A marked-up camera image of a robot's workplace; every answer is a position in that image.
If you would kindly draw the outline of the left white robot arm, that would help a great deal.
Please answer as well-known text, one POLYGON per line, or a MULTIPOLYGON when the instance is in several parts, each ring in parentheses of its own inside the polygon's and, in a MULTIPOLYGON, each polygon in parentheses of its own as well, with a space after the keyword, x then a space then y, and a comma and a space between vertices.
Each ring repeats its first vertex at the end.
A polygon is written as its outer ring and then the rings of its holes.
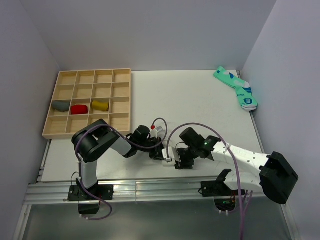
POLYGON ((164 160, 162 138, 152 136, 151 130, 145 125, 123 136, 105 120, 99 119, 78 131, 71 142, 79 161, 79 194, 86 200, 95 198, 98 193, 97 161, 109 149, 126 159, 140 151, 148 153, 152 160, 164 160))

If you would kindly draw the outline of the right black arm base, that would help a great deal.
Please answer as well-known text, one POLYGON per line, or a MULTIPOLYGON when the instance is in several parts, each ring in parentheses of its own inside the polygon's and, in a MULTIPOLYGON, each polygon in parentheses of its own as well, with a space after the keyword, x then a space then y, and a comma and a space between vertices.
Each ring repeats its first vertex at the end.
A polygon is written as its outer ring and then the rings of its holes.
POLYGON ((239 195, 237 190, 231 190, 221 181, 202 181, 198 193, 204 197, 218 197, 214 204, 219 211, 231 212, 238 208, 236 197, 239 195))

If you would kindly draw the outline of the yellow sock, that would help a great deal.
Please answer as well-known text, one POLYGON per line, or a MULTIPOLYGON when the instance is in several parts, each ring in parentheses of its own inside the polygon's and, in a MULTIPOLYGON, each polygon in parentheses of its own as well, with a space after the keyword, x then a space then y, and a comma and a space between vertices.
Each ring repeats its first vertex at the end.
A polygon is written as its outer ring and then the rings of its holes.
POLYGON ((93 100, 91 103, 91 107, 92 109, 97 111, 107 112, 109 110, 109 103, 93 100))

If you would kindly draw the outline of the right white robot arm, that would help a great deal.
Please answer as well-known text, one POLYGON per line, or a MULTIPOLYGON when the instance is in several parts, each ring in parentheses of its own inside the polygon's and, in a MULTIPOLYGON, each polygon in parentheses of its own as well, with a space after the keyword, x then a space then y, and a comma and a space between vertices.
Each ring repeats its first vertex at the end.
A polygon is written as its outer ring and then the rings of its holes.
POLYGON ((179 137, 186 147, 177 149, 177 170, 192 169, 197 158, 224 165, 215 180, 201 185, 203 197, 263 192, 271 201, 285 205, 299 180, 298 174, 279 152, 249 151, 225 142, 218 134, 204 138, 192 127, 186 128, 179 137))

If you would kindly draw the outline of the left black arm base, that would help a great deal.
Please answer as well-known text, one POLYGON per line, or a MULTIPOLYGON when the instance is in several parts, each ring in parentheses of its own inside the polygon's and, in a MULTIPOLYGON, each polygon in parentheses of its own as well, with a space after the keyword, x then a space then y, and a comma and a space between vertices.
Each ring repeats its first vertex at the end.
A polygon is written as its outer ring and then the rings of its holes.
MULTIPOLYGON (((100 185, 97 183, 87 191, 99 199, 109 201, 113 199, 114 186, 112 184, 100 185)), ((81 203, 85 201, 97 201, 97 199, 86 193, 79 182, 70 186, 67 201, 79 202, 78 212, 85 216, 97 214, 102 203, 100 200, 99 203, 81 203)))

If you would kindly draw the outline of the white sock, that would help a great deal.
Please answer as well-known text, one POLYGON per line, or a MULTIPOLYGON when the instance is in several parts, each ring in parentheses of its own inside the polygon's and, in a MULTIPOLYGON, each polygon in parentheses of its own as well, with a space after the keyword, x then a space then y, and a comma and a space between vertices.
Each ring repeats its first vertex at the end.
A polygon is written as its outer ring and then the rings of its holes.
MULTIPOLYGON (((180 128, 180 127, 176 127, 176 128, 171 132, 171 134, 170 134, 169 137, 168 137, 168 140, 167 140, 167 143, 166 143, 166 146, 164 147, 164 149, 168 149, 169 147, 174 147, 174 146, 172 146, 172 145, 170 144, 170 141, 171 141, 171 139, 172 139, 172 137, 173 137, 173 134, 174 134, 179 128, 180 128)), ((162 165, 163 165, 164 167, 174 167, 174 166, 176 165, 176 163, 177 163, 177 161, 176 161, 176 162, 167 163, 167 162, 164 161, 164 158, 163 158, 163 160, 162 160, 162 165)))

